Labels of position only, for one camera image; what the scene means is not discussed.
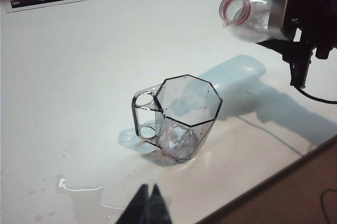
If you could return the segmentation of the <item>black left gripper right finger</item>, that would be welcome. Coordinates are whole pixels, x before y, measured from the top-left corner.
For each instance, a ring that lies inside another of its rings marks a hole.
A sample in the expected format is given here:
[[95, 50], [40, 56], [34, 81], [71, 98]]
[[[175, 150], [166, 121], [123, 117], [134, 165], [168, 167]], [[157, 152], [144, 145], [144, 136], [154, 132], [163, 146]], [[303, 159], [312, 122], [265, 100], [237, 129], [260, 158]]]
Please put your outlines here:
[[168, 207], [157, 184], [153, 186], [146, 208], [146, 223], [172, 223]]

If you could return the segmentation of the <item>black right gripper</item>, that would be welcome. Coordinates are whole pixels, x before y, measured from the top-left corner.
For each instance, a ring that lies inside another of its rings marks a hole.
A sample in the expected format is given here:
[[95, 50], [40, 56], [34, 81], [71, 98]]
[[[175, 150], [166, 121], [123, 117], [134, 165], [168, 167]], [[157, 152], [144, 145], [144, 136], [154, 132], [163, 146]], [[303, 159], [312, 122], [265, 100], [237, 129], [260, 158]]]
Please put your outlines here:
[[327, 59], [336, 48], [336, 0], [295, 0], [299, 29], [309, 37], [307, 42], [293, 42], [294, 28], [286, 23], [288, 0], [272, 0], [268, 31], [275, 39], [257, 44], [282, 55], [290, 66], [294, 87], [305, 87], [311, 56], [316, 47], [316, 57]]

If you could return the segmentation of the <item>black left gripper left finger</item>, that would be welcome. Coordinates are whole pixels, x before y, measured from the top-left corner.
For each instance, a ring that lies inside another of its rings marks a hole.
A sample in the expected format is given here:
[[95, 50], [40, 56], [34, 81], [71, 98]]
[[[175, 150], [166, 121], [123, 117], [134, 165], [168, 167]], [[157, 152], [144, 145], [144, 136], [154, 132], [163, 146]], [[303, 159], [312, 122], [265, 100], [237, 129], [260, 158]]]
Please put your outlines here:
[[148, 204], [148, 185], [143, 184], [139, 187], [132, 200], [127, 205], [119, 217], [116, 224], [146, 222], [146, 208]]

